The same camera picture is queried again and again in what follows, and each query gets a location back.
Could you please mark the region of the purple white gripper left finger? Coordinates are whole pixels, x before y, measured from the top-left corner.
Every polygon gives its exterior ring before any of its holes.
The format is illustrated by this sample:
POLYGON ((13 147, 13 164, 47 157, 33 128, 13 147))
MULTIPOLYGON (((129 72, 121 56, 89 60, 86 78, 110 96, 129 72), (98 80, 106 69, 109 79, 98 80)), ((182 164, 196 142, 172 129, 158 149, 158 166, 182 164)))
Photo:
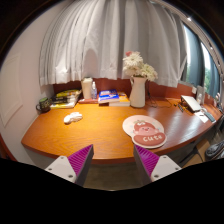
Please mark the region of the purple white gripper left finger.
POLYGON ((68 157, 59 156, 46 168, 46 171, 79 186, 83 186, 93 155, 93 146, 86 146, 68 157))

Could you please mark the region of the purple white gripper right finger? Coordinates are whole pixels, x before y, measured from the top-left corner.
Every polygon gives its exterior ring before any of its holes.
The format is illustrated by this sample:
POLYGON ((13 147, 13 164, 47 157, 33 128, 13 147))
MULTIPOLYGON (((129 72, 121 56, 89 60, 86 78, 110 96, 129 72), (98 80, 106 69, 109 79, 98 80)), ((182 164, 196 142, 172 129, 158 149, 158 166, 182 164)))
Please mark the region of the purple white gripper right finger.
POLYGON ((133 154, 144 185, 181 170, 167 155, 158 156, 138 145, 134 146, 133 154))

